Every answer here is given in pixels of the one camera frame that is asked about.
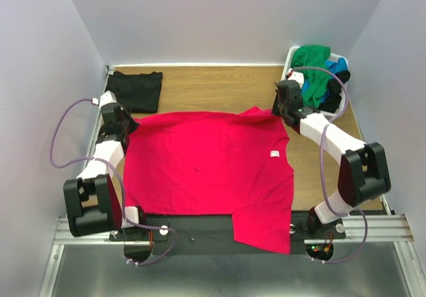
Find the green t shirt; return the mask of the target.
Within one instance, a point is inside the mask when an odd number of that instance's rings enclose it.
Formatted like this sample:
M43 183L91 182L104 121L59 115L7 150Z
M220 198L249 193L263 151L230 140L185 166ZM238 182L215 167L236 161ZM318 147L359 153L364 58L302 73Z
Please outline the green t shirt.
M294 67L318 67L327 69L326 61L331 54L330 47L322 45L304 45L299 47L293 54L291 68ZM330 75L319 70L304 69L300 73L308 83L302 88L304 104L318 107L327 91L327 82Z

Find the black t shirt in basket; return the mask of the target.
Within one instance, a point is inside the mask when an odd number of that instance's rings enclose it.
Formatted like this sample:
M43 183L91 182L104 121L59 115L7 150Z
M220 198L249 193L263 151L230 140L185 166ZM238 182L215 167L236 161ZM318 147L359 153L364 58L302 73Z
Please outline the black t shirt in basket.
M335 75L343 84L346 84L351 77L351 73L348 70L340 71ZM328 96L325 98L325 101L319 105L319 110L328 113L336 113L342 99L342 96L340 95L342 88L334 77L327 82L327 92Z

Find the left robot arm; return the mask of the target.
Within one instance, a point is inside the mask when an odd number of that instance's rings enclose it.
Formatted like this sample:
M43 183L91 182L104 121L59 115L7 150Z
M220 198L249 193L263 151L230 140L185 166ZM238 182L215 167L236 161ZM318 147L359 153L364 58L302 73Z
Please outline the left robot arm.
M63 185L69 229L80 237L120 230L124 216L112 183L138 123L117 102L101 107L103 125L85 169Z

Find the blue t shirt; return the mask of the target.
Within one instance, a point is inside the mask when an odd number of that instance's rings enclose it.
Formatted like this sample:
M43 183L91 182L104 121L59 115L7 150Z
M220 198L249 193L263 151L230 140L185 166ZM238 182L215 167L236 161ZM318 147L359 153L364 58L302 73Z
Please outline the blue t shirt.
M339 58L337 61L326 60L318 67L323 67L333 74L348 70L344 58ZM328 96L327 82L332 76L318 70L303 70L302 73L305 80L302 87L302 97L307 100L324 102Z

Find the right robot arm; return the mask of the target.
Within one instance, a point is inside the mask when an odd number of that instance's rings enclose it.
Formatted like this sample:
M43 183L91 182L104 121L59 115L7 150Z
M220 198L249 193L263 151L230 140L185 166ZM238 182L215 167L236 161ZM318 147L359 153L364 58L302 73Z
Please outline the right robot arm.
M319 146L321 174L325 152L339 165L337 190L330 196L324 191L324 201L308 212L306 229L310 235L323 236L330 230L330 224L391 189L385 149L379 143L367 144L347 134L330 123L320 110L305 106L297 81L276 83L272 114Z

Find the pink t shirt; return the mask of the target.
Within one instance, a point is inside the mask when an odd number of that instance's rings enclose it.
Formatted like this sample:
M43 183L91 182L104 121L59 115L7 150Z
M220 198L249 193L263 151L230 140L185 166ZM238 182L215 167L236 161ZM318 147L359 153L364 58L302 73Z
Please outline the pink t shirt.
M124 160L125 204L150 214L229 215L236 242L289 254L288 142L281 119L258 107L138 119Z

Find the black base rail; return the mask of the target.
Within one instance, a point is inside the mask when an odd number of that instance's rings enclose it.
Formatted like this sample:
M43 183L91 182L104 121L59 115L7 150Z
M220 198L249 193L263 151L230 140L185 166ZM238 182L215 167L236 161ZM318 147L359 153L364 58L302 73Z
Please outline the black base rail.
M129 258L142 259L154 255L160 256L172 246L167 255L235 255L235 254L283 254L283 239L289 240L288 254L310 253L315 257L324 255L329 258L333 244L346 238L343 220L339 219L326 226L314 222L310 213L304 210L292 211L290 234L273 239L266 230L254 230L250 227L248 234L260 244L246 244L234 239L234 227L230 215L217 216L147 216L151 226L157 230L145 230L129 227L112 231L109 240L124 243L124 255Z

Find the white plastic laundry basket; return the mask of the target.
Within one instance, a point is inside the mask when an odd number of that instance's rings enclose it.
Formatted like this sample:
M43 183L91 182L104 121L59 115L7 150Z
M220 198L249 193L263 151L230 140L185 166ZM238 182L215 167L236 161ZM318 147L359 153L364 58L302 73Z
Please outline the white plastic laundry basket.
M283 74L282 74L282 79L285 79L285 76L286 76L286 74L288 73L288 71L289 71L290 69L292 69L292 68L291 68L292 57L293 57L294 52L295 52L298 48L299 48L299 46L293 46L293 47L291 47L291 48L290 48L290 50L288 51L288 56L287 56L287 58L286 58L286 62L285 62L285 65L284 65L284 70L283 70ZM347 66L348 66L348 70L349 70L349 63L348 63L347 59L346 59L345 57L342 57L341 55L336 55L336 54L334 54L334 53L332 53L332 52L331 52L330 57L329 57L329 59L328 59L328 60L330 60L330 61L337 61L339 58L344 58L344 59L346 60L346 63L347 63ZM321 111L321 112L322 112L325 116L327 116L327 117L329 117L329 118L334 117L336 114L338 114L338 113L339 113L339 112L340 112L340 111L344 108L344 104L345 104L345 95L344 95L344 93L343 93L343 90L342 90L342 92L341 92L341 94L340 94L340 95L342 96L342 99L341 99L341 103L339 104L339 109L336 111L336 113L328 113L328 112L325 112L325 111Z

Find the folded black t shirt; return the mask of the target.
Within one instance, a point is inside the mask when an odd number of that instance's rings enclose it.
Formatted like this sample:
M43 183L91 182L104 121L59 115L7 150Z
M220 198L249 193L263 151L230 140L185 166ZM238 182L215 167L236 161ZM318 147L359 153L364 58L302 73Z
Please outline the folded black t shirt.
M130 109L131 113L156 113L162 78L161 72L125 75L115 71L108 78L106 91L113 92L117 103Z

